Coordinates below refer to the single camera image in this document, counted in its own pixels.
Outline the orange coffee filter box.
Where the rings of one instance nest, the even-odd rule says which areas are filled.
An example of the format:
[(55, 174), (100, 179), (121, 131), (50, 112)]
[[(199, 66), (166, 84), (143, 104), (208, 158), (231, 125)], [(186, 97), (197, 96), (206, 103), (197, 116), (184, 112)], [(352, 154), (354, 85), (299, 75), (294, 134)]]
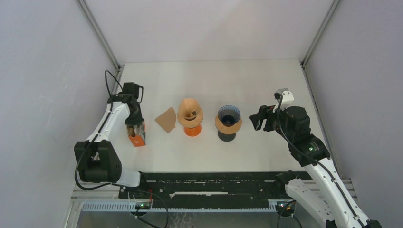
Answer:
[(146, 133), (145, 122), (141, 122), (138, 125), (128, 126), (127, 134), (128, 138), (134, 147), (141, 147), (146, 145)]

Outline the brown paper coffee filter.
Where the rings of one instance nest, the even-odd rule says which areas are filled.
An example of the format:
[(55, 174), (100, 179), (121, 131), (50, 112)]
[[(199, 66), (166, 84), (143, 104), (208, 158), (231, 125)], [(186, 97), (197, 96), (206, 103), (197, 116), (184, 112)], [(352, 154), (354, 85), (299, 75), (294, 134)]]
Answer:
[(179, 105), (177, 115), (183, 116), (186, 120), (193, 120), (200, 112), (203, 113), (203, 110), (196, 99), (185, 98)]
[(176, 112), (170, 107), (164, 113), (155, 118), (156, 123), (167, 133), (170, 133), (176, 124)]

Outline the blue glass dripper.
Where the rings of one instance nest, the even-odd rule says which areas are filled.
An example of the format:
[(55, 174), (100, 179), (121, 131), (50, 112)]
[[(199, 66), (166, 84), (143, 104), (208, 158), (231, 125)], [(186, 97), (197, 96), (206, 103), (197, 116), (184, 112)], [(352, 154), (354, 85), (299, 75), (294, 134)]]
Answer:
[(241, 119), (240, 110), (232, 105), (225, 105), (218, 110), (219, 121), (227, 127), (233, 126)]

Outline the red black carafe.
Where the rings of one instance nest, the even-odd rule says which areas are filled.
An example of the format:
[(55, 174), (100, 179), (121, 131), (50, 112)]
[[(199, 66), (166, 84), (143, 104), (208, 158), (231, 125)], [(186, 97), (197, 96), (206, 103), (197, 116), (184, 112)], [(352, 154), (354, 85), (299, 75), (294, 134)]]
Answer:
[(218, 131), (218, 137), (219, 137), (219, 139), (222, 140), (223, 142), (231, 142), (232, 140), (235, 139), (236, 133), (233, 133), (233, 134), (225, 134), (225, 133), (222, 133), (222, 132)]

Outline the orange glass carafe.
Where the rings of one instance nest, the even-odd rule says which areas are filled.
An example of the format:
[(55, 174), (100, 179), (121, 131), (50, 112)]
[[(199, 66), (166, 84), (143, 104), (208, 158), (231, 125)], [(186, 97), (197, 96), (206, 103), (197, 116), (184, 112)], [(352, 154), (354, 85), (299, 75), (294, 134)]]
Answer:
[(184, 127), (184, 132), (185, 132), (185, 134), (186, 134), (187, 136), (189, 136), (189, 137), (195, 137), (195, 136), (199, 135), (200, 132), (201, 132), (201, 130), (202, 130), (202, 127), (201, 127), (200, 124), (197, 125), (197, 126), (194, 127), (194, 128), (187, 128), (187, 127)]

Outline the wooden dripper ring holder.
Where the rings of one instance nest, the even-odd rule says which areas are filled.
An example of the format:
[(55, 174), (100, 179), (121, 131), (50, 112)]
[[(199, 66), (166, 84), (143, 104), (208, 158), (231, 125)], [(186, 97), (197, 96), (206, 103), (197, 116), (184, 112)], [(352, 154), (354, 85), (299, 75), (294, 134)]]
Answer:
[(200, 112), (193, 120), (186, 120), (183, 116), (177, 115), (178, 122), (185, 128), (195, 128), (203, 121), (204, 114)]

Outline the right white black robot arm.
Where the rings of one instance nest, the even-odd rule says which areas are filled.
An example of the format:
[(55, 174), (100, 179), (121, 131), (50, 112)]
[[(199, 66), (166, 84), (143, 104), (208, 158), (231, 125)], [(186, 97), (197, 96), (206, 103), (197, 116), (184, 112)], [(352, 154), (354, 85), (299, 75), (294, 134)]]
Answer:
[(344, 185), (324, 143), (311, 133), (310, 118), (303, 107), (279, 109), (263, 105), (251, 115), (256, 131), (275, 131), (288, 142), (292, 157), (298, 161), (319, 187), (320, 199), (308, 190), (291, 170), (276, 176), (275, 193), (296, 200), (322, 227), (379, 228), (377, 220), (369, 219), (359, 208)]

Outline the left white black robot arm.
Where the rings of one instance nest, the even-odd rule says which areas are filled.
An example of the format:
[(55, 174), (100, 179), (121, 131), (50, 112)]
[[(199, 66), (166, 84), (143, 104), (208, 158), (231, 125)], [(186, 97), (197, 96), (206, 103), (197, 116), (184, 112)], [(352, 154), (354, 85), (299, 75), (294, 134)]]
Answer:
[(122, 91), (110, 95), (106, 112), (95, 131), (85, 140), (77, 142), (74, 153), (77, 161), (75, 182), (99, 183), (101, 187), (111, 184), (130, 187), (130, 192), (137, 198), (147, 195), (149, 186), (141, 181), (141, 173), (123, 167), (114, 144), (119, 132), (127, 131), (134, 147), (146, 144), (145, 121), (140, 103), (144, 88), (134, 82), (126, 82)]

